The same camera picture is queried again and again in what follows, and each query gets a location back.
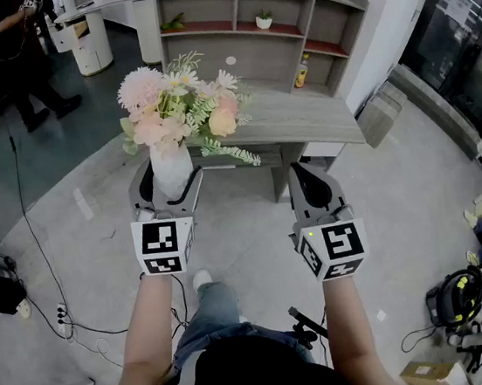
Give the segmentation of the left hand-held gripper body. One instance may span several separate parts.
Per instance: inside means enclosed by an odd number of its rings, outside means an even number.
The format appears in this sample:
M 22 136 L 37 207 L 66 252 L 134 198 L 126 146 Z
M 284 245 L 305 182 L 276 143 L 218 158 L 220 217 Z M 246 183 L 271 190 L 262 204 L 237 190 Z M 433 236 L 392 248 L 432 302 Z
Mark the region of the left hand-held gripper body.
M 134 206 L 131 230 L 135 256 L 149 276 L 185 273 L 195 237 L 196 199 L 153 210 Z

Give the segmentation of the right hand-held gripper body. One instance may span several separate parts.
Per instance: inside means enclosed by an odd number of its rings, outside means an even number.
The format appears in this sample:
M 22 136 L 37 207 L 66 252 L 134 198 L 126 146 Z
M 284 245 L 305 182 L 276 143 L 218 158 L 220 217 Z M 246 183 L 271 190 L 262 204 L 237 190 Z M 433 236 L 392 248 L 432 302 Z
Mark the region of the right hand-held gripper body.
M 299 211 L 296 219 L 290 235 L 295 251 L 320 282 L 354 275 L 369 255 L 363 221 L 351 205 Z

